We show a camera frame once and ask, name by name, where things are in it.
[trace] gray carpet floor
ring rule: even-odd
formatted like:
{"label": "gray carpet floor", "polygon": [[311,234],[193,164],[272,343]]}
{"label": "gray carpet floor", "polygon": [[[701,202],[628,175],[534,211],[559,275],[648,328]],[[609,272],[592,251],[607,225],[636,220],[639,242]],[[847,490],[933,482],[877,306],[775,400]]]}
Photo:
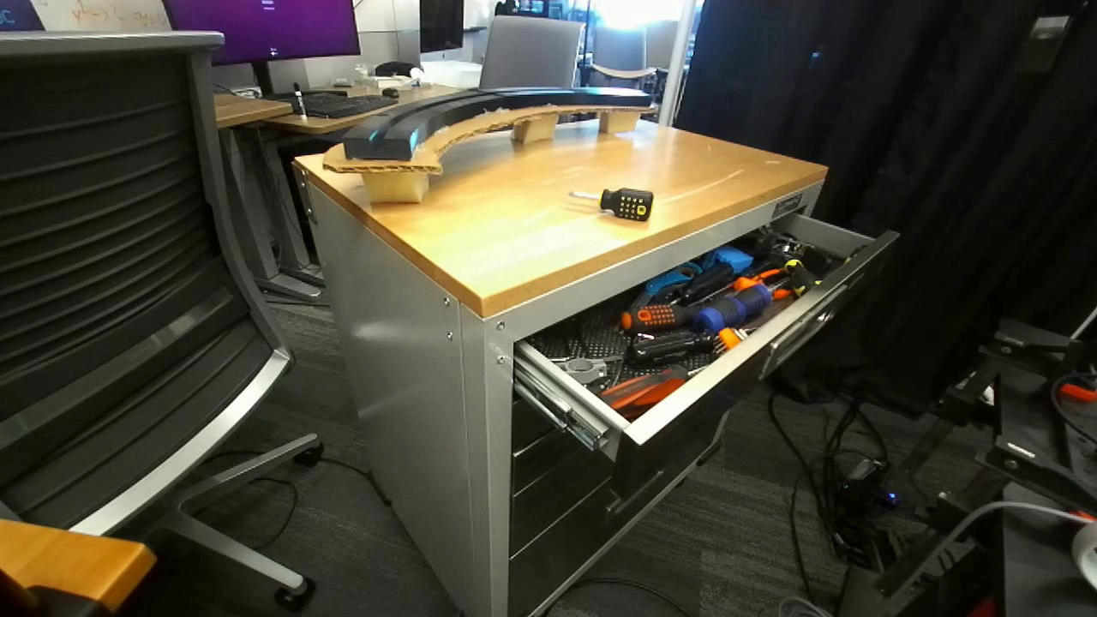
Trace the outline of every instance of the gray carpet floor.
{"label": "gray carpet floor", "polygon": [[[366,482],[366,458],[334,316],[323,306],[275,303],[294,364],[256,411],[245,436],[208,471],[245,454],[319,432],[325,460],[311,471],[288,467],[204,515],[229,535],[309,574],[319,589],[300,614],[315,617],[452,617],[461,614],[431,570],[415,552],[400,522]],[[823,454],[845,404],[797,404],[780,397],[780,418],[807,460]],[[901,460],[927,421],[872,411],[889,436],[892,460]],[[978,458],[980,436],[946,443],[942,458],[919,467],[919,490],[960,484],[956,464]],[[731,411],[725,450],[672,490],[630,535],[614,546],[557,607],[552,617],[768,617],[811,598],[791,550],[797,532],[819,607],[832,611],[847,566],[832,555],[814,498],[797,490],[799,467],[768,418],[768,392],[757,388]],[[285,614],[272,584],[239,566],[193,550],[171,535],[151,535],[156,576],[128,614],[239,617]]]}

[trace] workbench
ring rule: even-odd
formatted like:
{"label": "workbench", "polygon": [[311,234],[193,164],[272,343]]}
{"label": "workbench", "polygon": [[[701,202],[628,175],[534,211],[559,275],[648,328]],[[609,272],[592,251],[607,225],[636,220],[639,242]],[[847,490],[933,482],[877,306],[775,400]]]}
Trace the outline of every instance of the workbench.
{"label": "workbench", "polygon": [[[549,611],[716,445],[713,392],[797,355],[895,242],[811,220],[819,164],[655,125],[470,139],[415,206],[375,206],[323,155],[300,167],[366,460],[473,617]],[[569,196],[623,187],[655,191],[648,225]],[[531,338],[765,228],[845,265],[639,421],[541,366]],[[518,394],[539,388],[565,400]]]}

